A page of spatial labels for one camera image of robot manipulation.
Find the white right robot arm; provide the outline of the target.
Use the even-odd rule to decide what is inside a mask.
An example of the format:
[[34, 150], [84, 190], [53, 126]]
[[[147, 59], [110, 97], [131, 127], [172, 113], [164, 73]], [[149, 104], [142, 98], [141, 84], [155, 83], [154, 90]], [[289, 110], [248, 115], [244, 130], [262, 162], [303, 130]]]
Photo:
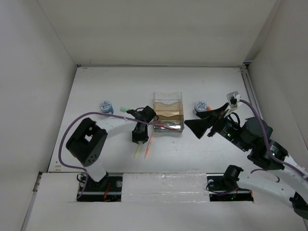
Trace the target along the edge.
[[198, 112], [196, 119], [185, 120], [185, 125], [198, 138], [218, 134], [243, 152], [258, 170], [273, 174], [272, 182], [256, 177], [236, 165], [229, 165], [222, 176], [208, 179], [206, 189], [215, 199], [225, 195], [235, 196], [240, 190], [261, 192], [278, 200], [300, 216], [308, 218], [308, 173], [301, 168], [288, 151], [270, 139], [273, 129], [269, 127], [251, 108], [254, 116], [246, 119], [243, 125], [231, 118], [240, 104], [251, 104], [244, 100], [232, 100], [222, 107]]

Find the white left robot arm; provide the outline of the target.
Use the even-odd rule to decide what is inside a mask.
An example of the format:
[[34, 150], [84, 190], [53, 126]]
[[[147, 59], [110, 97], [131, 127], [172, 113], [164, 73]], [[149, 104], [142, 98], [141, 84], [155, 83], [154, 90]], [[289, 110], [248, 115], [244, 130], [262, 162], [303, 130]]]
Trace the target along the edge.
[[133, 143], [144, 144], [148, 141], [148, 126], [156, 118], [155, 111], [146, 106], [142, 110], [128, 110], [124, 115], [101, 113], [106, 118], [96, 122], [84, 118], [66, 143], [66, 149], [83, 166], [91, 186], [102, 191], [108, 182], [108, 172], [100, 158], [107, 139], [131, 132]]

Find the red pen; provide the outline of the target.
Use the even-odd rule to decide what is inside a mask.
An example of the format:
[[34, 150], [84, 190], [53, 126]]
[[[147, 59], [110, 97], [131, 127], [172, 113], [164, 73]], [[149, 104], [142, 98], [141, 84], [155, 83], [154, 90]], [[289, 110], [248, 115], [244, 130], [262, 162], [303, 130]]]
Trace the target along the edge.
[[167, 129], [167, 130], [177, 130], [176, 128], [170, 127], [170, 126], [166, 126], [163, 124], [156, 124], [157, 127], [161, 128], [161, 129]]

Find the yellow pen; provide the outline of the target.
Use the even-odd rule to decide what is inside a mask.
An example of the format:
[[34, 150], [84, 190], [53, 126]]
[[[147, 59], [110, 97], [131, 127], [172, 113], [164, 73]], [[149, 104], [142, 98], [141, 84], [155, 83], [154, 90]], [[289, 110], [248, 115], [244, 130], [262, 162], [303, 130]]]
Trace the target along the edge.
[[135, 151], [134, 158], [137, 158], [139, 156], [139, 153], [140, 153], [140, 150], [142, 149], [142, 146], [143, 146], [143, 143], [140, 142], [138, 144], [138, 147], [137, 147], [136, 151]]

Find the orange pen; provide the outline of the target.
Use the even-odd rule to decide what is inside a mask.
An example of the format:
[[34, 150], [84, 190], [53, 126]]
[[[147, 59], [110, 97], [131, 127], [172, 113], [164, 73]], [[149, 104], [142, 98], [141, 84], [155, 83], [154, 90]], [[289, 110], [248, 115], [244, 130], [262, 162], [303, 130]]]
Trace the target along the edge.
[[151, 137], [148, 141], [148, 145], [147, 145], [147, 148], [146, 148], [146, 152], [145, 152], [145, 155], [144, 155], [144, 159], [147, 158], [148, 154], [149, 154], [149, 151], [150, 151], [150, 147], [151, 147], [151, 144], [153, 142], [153, 138], [154, 138], [154, 132], [151, 134]]

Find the green highlighter marker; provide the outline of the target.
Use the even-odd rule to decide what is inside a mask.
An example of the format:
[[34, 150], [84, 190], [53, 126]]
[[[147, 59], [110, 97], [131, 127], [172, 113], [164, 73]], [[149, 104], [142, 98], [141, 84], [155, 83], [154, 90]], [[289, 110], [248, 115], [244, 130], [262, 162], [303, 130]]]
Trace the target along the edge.
[[129, 110], [129, 108], [127, 108], [127, 107], [120, 107], [120, 111], [121, 112], [125, 113], [127, 110]]

